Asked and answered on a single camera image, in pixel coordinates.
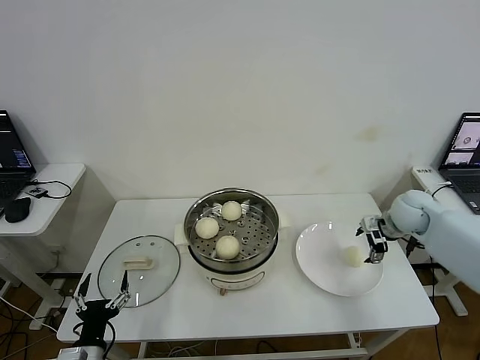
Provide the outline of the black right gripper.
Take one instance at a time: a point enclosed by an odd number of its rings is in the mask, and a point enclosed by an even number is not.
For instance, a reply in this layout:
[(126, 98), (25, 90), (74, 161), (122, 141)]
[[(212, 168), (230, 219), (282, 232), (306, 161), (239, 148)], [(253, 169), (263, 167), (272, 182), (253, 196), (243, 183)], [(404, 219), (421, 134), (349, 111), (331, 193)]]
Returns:
[(355, 235), (365, 234), (370, 250), (364, 263), (381, 263), (385, 252), (389, 249), (388, 239), (383, 232), (382, 225), (385, 221), (378, 215), (368, 215), (361, 219), (361, 226)]

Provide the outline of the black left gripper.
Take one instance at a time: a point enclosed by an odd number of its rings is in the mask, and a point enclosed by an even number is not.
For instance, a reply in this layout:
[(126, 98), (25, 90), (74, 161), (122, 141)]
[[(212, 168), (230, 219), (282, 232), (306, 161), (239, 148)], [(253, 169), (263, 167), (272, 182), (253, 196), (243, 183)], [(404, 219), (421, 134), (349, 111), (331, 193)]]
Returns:
[(77, 345), (106, 345), (104, 340), (107, 323), (119, 314), (131, 298), (128, 271), (124, 270), (118, 295), (111, 300), (86, 301), (92, 274), (88, 273), (73, 296), (76, 303), (76, 315), (81, 319), (82, 330)]

